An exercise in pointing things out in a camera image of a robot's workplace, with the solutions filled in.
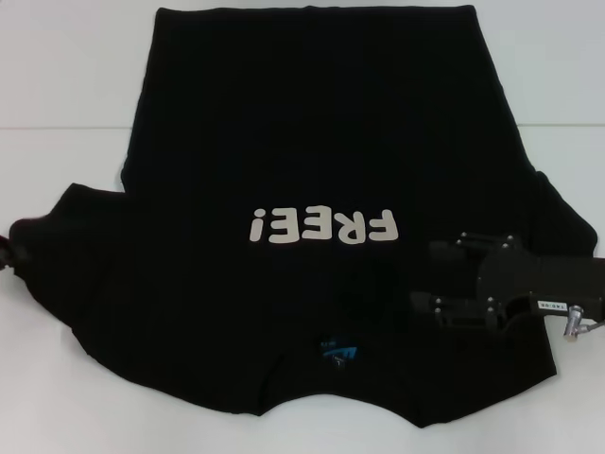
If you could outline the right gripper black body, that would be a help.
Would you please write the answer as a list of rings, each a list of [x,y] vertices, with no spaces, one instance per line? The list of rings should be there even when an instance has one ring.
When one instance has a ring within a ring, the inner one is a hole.
[[[537,256],[515,244],[488,254],[478,268],[476,299],[497,305],[498,323],[521,316],[560,316],[568,328],[604,322],[604,260]]]

